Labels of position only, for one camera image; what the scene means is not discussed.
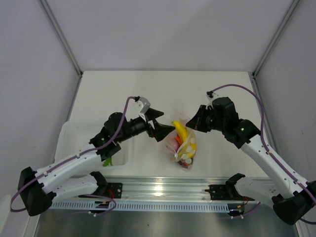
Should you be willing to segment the pink peach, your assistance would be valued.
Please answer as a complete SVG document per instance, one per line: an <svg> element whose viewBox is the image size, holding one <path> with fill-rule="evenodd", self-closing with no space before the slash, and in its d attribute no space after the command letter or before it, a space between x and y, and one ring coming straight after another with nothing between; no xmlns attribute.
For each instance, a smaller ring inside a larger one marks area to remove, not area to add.
<svg viewBox="0 0 316 237"><path fill-rule="evenodd" d="M177 152L180 145L175 138L170 138L166 141L166 147L172 152Z"/></svg>

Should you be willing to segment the orange fruit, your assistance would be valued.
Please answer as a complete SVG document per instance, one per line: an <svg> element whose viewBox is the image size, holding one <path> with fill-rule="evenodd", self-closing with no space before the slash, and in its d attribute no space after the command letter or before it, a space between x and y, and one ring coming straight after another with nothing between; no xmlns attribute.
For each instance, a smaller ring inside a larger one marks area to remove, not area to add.
<svg viewBox="0 0 316 237"><path fill-rule="evenodd" d="M180 146L183 144L183 140L178 134L176 135L175 140L178 142Z"/></svg>

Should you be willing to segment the clear polka dot zip bag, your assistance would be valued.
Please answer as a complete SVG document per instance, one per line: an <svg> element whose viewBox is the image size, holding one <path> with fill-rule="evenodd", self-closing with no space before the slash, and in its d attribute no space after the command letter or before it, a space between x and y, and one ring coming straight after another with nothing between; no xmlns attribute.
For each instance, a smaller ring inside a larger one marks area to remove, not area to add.
<svg viewBox="0 0 316 237"><path fill-rule="evenodd" d="M190 118L178 111L169 118L168 124L175 130L163 139L163 150L170 164L183 170L191 170L197 153L197 139L194 130L186 127Z"/></svg>

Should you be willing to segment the yellow banana bunch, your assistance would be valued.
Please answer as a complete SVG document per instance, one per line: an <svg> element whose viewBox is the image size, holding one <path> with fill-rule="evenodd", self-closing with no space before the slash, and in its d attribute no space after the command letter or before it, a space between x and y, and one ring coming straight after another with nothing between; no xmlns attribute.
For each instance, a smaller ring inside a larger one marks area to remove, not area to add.
<svg viewBox="0 0 316 237"><path fill-rule="evenodd" d="M174 120L172 124L177 134L182 138L183 144L177 151L177 160L193 158L197 151L197 143L195 136L186 129L186 127L178 120Z"/></svg>

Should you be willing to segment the white radish with leaves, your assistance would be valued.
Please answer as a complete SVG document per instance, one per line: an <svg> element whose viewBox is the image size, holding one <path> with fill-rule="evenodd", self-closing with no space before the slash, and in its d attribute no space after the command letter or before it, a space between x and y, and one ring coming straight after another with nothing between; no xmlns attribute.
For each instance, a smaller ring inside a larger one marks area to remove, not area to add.
<svg viewBox="0 0 316 237"><path fill-rule="evenodd" d="M112 158L106 158L103 161L103 167L113 166Z"/></svg>

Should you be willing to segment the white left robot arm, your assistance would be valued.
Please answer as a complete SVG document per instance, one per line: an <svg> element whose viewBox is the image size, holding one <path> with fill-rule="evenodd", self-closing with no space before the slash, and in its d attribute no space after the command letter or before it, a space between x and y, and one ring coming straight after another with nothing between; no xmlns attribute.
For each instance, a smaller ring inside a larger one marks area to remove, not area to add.
<svg viewBox="0 0 316 237"><path fill-rule="evenodd" d="M130 138L147 133L160 142L175 129L157 121L164 114L161 111L148 108L131 120L127 120L125 114L111 114L101 131L73 155L38 170L31 167L23 169L17 187L17 195L25 206L22 210L29 216L37 216L59 200L90 195L103 197L108 183L99 171L92 171L80 179L70 180L70 177L111 158L121 150L120 144Z"/></svg>

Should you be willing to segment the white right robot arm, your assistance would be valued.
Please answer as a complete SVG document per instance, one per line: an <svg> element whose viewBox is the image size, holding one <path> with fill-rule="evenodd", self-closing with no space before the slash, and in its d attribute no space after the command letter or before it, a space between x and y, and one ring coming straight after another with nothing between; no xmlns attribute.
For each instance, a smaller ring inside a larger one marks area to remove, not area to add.
<svg viewBox="0 0 316 237"><path fill-rule="evenodd" d="M271 207L288 225L294 225L316 205L316 183L294 171L271 146L265 145L262 132L247 119L241 119L228 97L201 105L186 126L199 132L216 130L252 158L273 184L241 177L225 187L231 199L247 196Z"/></svg>

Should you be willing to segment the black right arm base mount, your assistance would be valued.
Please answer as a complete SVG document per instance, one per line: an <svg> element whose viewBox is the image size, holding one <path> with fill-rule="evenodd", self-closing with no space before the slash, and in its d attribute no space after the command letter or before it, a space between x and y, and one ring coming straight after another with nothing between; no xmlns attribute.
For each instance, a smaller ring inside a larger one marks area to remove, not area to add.
<svg viewBox="0 0 316 237"><path fill-rule="evenodd" d="M230 177L224 184L212 184L208 186L208 189L204 191L209 193L211 200L229 200L229 201L242 201L241 196L235 185L241 178L245 178L244 174L237 173Z"/></svg>

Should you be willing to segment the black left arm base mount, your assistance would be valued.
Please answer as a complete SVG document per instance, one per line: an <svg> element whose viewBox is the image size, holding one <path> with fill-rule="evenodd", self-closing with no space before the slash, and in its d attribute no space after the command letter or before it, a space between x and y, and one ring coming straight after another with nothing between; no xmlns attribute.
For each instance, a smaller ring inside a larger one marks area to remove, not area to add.
<svg viewBox="0 0 316 237"><path fill-rule="evenodd" d="M89 195L109 197L112 199L121 198L123 183L108 182L99 171L93 171L90 175L93 177L97 188L94 192L89 192Z"/></svg>

